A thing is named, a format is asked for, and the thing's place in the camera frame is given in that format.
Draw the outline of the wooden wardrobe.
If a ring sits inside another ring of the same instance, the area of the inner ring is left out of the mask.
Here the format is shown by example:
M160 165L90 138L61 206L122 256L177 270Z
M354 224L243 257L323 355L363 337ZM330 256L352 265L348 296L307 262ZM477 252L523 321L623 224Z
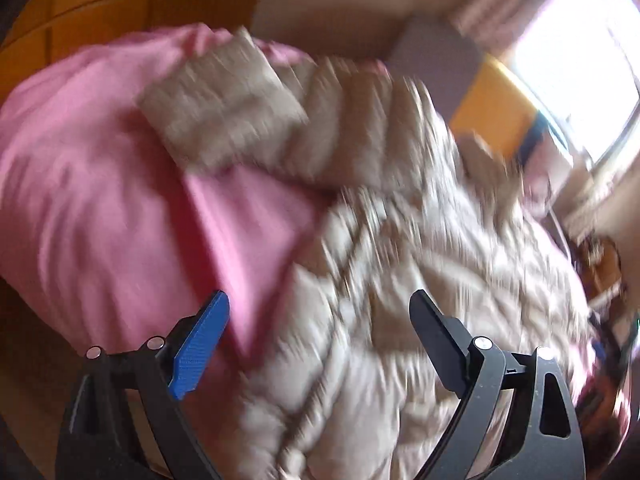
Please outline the wooden wardrobe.
M130 32L250 22L257 0L18 0L1 26L1 93L89 44Z

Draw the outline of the bright window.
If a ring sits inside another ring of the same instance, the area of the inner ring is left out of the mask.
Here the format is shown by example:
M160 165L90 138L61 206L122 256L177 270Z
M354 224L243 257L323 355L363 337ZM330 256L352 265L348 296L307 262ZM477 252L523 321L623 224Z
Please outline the bright window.
M548 0L508 66L590 165L612 153L639 104L634 0Z

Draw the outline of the cluttered wooden side desk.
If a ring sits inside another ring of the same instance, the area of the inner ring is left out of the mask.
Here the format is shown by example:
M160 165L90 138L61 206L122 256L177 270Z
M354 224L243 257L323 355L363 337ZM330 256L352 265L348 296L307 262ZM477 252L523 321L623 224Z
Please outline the cluttered wooden side desk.
M631 426L631 362L639 353L639 161L570 173L553 212L587 310L570 383L587 476L611 463Z

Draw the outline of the white deer print pillow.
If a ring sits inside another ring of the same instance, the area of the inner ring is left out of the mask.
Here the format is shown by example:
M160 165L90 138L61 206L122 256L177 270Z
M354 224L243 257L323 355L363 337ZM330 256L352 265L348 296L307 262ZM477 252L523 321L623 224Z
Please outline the white deer print pillow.
M574 167L570 151L545 132L524 158L522 166L523 207L535 219L544 218Z

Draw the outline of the grey yellow blue headboard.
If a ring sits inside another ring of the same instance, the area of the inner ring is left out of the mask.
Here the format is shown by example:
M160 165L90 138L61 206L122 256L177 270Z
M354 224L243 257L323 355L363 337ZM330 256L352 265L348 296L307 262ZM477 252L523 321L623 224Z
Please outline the grey yellow blue headboard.
M506 159L524 165L548 128L524 82L444 22L409 18L385 64L424 82L453 134L473 131Z

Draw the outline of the pink bed cover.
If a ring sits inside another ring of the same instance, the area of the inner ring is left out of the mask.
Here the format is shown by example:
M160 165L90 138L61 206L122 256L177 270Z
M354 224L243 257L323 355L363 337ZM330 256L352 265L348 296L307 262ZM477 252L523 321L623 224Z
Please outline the pink bed cover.
M92 46L1 109L1 274L76 351L138 348L225 292L231 318L186 414L213 451L288 267L335 200L252 166L185 174L137 98L229 39L203 24Z

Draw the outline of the beige quilted down jacket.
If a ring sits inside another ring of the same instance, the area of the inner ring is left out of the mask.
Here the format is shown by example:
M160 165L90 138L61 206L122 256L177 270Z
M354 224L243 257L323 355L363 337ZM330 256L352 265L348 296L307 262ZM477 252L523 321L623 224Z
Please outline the beige quilted down jacket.
M412 478L456 407L410 322L419 289L500 348L552 349L584 388L593 331L570 260L522 207L518 170L456 140L422 81L277 65L237 32L139 105L183 168L247 162L338 194L215 448L225 477Z

